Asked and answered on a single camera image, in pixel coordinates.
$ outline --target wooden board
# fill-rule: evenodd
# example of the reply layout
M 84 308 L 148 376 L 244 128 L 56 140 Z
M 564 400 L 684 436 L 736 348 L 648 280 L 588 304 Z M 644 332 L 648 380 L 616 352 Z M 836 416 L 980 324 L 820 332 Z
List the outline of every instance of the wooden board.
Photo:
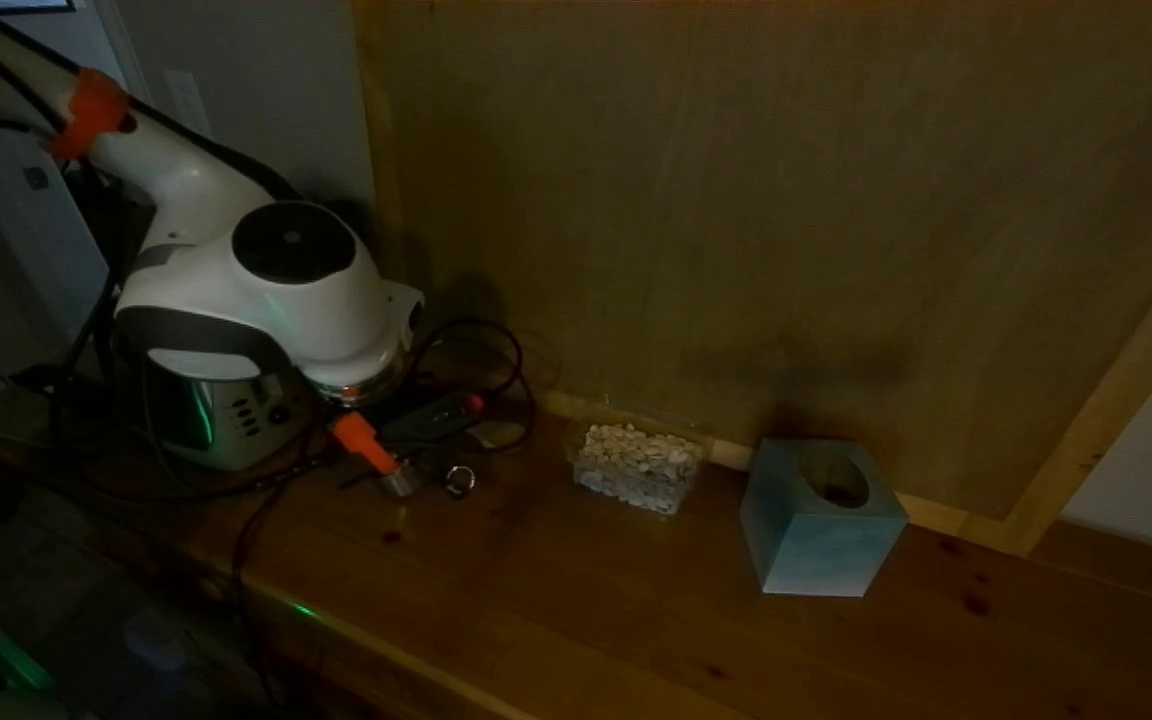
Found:
M 384 268 L 524 328 L 544 388 L 856 436 L 996 548 L 1152 388 L 1152 344 L 1112 372 L 1152 324 L 1152 4 L 356 12 Z
M 396 504 L 380 484 L 300 476 L 244 544 L 260 620 L 376 716 L 1152 716 L 1140 548 L 1076 540 L 1016 560 L 908 532 L 864 600 L 760 596 L 736 472 L 704 472 L 660 520 L 572 484 L 572 436 L 544 420 L 532 444 L 472 456 L 468 500 L 424 488 Z M 20 448 L 0 460 L 48 472 Z M 88 484 L 180 492 L 128 436 L 84 460 Z M 100 516 L 228 588 L 260 504 Z

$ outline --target light blue box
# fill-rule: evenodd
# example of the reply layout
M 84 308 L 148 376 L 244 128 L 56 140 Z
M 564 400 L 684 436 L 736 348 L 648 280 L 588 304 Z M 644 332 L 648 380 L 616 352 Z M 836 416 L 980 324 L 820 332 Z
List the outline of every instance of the light blue box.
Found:
M 864 596 L 904 532 L 904 508 L 848 440 L 764 440 L 740 524 L 772 596 Z

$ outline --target metal part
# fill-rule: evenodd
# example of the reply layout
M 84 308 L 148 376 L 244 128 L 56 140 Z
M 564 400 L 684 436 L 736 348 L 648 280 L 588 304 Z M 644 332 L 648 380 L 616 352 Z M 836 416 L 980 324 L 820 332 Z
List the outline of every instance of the metal part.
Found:
M 516 420 L 480 420 L 480 424 L 468 428 L 468 436 L 472 436 L 480 448 L 496 452 L 496 448 L 520 444 L 520 440 L 528 436 L 528 424 L 516 424 Z
M 480 488 L 480 472 L 472 464 L 448 464 L 444 488 L 460 500 Z
M 384 492 L 408 500 L 420 492 L 420 472 L 404 460 L 400 468 L 380 476 Z

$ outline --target wooden desk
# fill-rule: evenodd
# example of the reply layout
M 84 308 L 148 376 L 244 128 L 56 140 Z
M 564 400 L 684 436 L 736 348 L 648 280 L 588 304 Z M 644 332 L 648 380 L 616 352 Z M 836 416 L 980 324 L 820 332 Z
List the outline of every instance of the wooden desk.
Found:
M 244 568 L 276 644 L 384 716 L 1152 716 L 1148 592 L 908 532 L 868 600 L 760 596 L 740 476 L 656 520 L 576 488 L 568 440 L 468 500 L 292 484 Z M 252 508 L 128 520 L 228 572 Z

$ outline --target orange clip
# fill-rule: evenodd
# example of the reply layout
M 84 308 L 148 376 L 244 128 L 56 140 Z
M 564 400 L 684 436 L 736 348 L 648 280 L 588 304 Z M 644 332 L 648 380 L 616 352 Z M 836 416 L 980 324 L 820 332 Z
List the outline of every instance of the orange clip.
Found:
M 400 468 L 400 460 L 376 440 L 376 428 L 360 412 L 344 412 L 332 424 L 332 436 L 344 452 L 364 456 L 380 476 Z
M 64 164 L 88 156 L 104 132 L 120 128 L 132 128 L 128 92 L 112 76 L 84 68 L 68 96 L 68 124 L 52 136 L 48 152 Z

